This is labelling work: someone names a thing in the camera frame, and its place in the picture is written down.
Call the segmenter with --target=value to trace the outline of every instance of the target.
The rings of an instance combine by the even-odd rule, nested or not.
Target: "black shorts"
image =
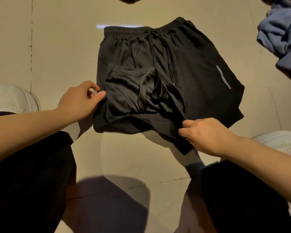
[[[213,43],[192,22],[177,18],[161,28],[106,27],[97,84],[107,92],[93,116],[97,132],[155,130],[186,154],[179,137],[185,119],[213,117],[230,127],[244,86]]]

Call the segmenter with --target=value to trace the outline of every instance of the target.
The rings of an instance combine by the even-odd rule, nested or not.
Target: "beige floor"
[[[231,130],[247,137],[291,130],[291,81],[255,40],[268,9],[260,0],[143,0],[134,5],[0,0],[0,82],[31,91],[42,110],[55,108],[68,87],[96,80],[103,39],[97,25],[155,28],[182,16],[213,41],[245,86],[240,106],[245,117]],[[198,232],[199,213],[185,195],[190,178],[183,167],[200,162],[194,153],[183,157],[152,131],[124,135],[93,129],[73,144],[73,151],[78,191],[68,196],[57,233],[103,232],[120,223],[128,229],[139,224],[147,233],[174,232],[178,226],[178,232]],[[205,164],[216,160],[201,158]]]

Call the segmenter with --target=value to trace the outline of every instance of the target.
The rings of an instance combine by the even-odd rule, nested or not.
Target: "left hand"
[[[57,110],[67,116],[70,123],[75,123],[88,116],[105,97],[105,91],[94,94],[90,91],[90,88],[96,92],[100,91],[99,86],[95,83],[85,81],[76,87],[69,88],[61,97]]]

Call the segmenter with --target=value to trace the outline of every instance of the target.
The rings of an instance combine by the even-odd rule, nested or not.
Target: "blue garment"
[[[279,58],[276,67],[291,77],[291,8],[274,6],[258,31],[257,41]]]

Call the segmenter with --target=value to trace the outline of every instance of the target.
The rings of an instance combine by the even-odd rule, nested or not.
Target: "forearm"
[[[291,203],[291,156],[244,138],[227,158],[242,166]]]
[[[58,109],[0,116],[0,161],[69,124]]]

